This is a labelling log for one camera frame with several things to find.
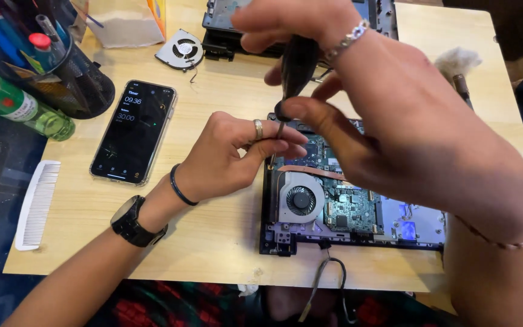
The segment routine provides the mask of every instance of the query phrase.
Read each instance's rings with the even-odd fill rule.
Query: black hair tie
[[[181,198],[181,200],[183,200],[183,202],[185,202],[188,205],[193,205],[193,206],[198,205],[199,202],[191,202],[189,199],[187,199],[187,197],[185,197],[183,195],[183,193],[181,193],[181,191],[177,187],[177,182],[175,182],[175,170],[177,170],[177,167],[179,167],[179,165],[180,165],[180,163],[177,165],[174,165],[173,168],[171,169],[171,174],[169,174],[169,177],[171,180],[171,186],[173,187],[173,190],[175,190],[175,193],[177,193],[177,195]]]

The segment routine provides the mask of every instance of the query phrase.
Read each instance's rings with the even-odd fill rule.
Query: mesh pen holder
[[[0,76],[54,109],[75,119],[90,119],[106,111],[114,101],[114,83],[74,44],[50,71],[27,77],[27,71],[10,68],[0,49]]]

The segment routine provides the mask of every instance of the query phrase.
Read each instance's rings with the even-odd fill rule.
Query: bracelet
[[[480,237],[481,239],[483,239],[485,242],[487,242],[488,244],[491,244],[495,247],[498,247],[500,249],[521,249],[523,248],[523,242],[521,243],[514,243],[514,244],[505,244],[505,243],[500,243],[500,242],[494,242],[492,240],[490,240],[489,238],[487,238],[485,235],[483,235],[480,231],[477,230],[477,228],[471,226],[470,223],[466,222],[464,219],[462,219],[461,217],[457,216],[457,215],[452,215],[454,216],[457,220],[459,220],[465,227],[467,227],[467,229],[473,234],[473,235],[476,235],[477,237]]]
[[[177,187],[177,182],[175,182],[175,171],[177,170],[177,167],[179,167],[179,165],[180,165],[180,163],[177,165],[174,165],[173,168],[171,169],[171,174],[169,174],[169,177],[171,180],[171,186],[173,187],[173,190],[175,190],[175,193],[177,193],[178,197],[180,197],[181,200],[183,200],[183,202],[185,202],[188,205],[193,205],[193,206],[198,205],[199,202],[191,202],[189,199],[187,199],[187,197],[185,197],[183,195],[183,193],[181,193],[181,191]]]
[[[354,43],[356,40],[358,40],[361,36],[363,36],[364,32],[368,30],[370,27],[370,23],[366,19],[362,19],[360,21],[360,24],[353,28],[352,32],[350,34],[346,34],[346,36],[340,41],[340,44],[334,47],[333,49],[325,51],[324,57],[328,62],[332,61],[334,57],[338,56],[344,49],[350,47],[352,43]]]

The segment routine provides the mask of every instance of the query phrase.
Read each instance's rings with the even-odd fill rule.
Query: silver chain bracelet
[[[334,47],[333,49],[325,51],[324,57],[327,61],[332,61],[334,57],[338,56],[344,49],[350,47],[352,43],[354,43],[356,40],[358,40],[361,36],[363,36],[364,32],[368,30],[370,27],[370,23],[366,19],[362,19],[360,21],[360,24],[353,28],[352,32],[350,34],[346,34],[344,39],[340,41],[340,44]]]

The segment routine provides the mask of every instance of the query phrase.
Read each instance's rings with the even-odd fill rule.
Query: white comb
[[[16,249],[26,251],[40,247],[59,172],[59,161],[42,160],[35,168],[19,213]]]

